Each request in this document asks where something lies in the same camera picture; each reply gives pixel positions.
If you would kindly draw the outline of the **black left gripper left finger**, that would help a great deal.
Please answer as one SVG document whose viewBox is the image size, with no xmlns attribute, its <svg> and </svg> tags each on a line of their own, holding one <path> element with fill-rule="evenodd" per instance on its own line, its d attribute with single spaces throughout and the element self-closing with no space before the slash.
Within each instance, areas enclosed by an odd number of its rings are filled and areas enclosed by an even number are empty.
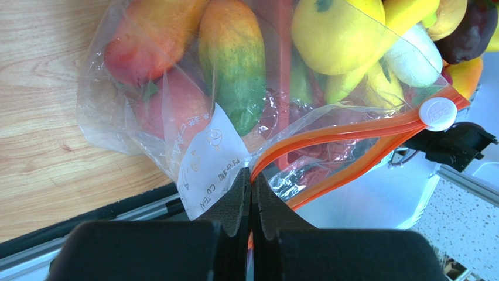
<svg viewBox="0 0 499 281">
<path fill-rule="evenodd" d="M 219 222 L 230 237 L 248 237 L 251 207 L 251 173 L 242 168 L 229 191 L 197 218 L 198 221 Z"/>
</svg>

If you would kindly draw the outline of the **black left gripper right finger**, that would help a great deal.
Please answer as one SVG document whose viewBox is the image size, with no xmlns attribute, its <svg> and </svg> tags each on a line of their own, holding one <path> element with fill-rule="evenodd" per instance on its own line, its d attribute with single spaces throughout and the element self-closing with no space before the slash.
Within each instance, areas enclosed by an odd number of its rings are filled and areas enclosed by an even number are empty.
<svg viewBox="0 0 499 281">
<path fill-rule="evenodd" d="M 252 190 L 255 193 L 252 199 L 255 206 L 252 209 L 256 212 L 256 221 L 252 224 L 254 241 L 259 237 L 271 241 L 283 230 L 316 229 L 273 192 L 264 174 L 257 175 Z"/>
</svg>

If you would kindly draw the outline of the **pink toy peach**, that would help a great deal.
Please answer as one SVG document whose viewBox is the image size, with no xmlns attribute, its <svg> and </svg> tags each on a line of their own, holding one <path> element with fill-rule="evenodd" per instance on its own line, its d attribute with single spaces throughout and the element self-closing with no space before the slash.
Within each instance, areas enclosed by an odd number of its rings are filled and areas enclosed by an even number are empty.
<svg viewBox="0 0 499 281">
<path fill-rule="evenodd" d="M 187 150 L 211 120 L 211 97 L 197 75 L 171 69 L 156 83 L 148 101 L 139 101 L 136 115 L 143 131 L 165 141 L 169 149 Z"/>
</svg>

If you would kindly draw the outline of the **clear orange zip top bag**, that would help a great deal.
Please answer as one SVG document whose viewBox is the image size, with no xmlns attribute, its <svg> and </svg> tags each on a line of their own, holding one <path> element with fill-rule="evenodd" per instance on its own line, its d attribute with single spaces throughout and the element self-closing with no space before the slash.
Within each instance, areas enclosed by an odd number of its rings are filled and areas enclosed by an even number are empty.
<svg viewBox="0 0 499 281">
<path fill-rule="evenodd" d="M 426 32 L 439 1 L 112 1 L 81 71 L 92 145 L 144 154 L 194 220 L 269 165 L 296 209 L 468 106 Z"/>
</svg>

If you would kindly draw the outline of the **green orange toy papaya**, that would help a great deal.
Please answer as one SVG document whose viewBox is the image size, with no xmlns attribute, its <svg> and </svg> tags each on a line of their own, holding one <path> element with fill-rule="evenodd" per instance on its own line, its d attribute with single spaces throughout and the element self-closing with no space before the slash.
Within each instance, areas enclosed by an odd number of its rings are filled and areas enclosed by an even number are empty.
<svg viewBox="0 0 499 281">
<path fill-rule="evenodd" d="M 257 18 L 241 1 L 210 1 L 202 17 L 198 55 L 209 93 L 240 136 L 265 107 L 265 45 Z"/>
</svg>

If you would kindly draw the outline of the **orange yellow toy mango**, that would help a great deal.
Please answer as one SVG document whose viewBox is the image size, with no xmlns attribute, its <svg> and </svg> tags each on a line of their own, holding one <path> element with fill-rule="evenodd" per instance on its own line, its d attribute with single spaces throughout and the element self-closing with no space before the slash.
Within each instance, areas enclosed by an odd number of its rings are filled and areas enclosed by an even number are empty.
<svg viewBox="0 0 499 281">
<path fill-rule="evenodd" d="M 139 86 L 180 61 L 197 33 L 207 1 L 132 1 L 104 52 L 120 83 Z"/>
</svg>

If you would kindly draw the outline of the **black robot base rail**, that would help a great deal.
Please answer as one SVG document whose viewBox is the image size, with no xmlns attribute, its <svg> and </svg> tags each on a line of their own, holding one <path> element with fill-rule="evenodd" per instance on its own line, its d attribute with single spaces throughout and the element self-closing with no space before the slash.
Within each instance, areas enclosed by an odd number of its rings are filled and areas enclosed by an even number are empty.
<svg viewBox="0 0 499 281">
<path fill-rule="evenodd" d="M 175 184 L 128 197 L 73 218 L 1 243 L 1 258 L 9 258 L 43 244 L 59 241 L 75 228 L 94 222 L 168 220 L 184 214 Z"/>
</svg>

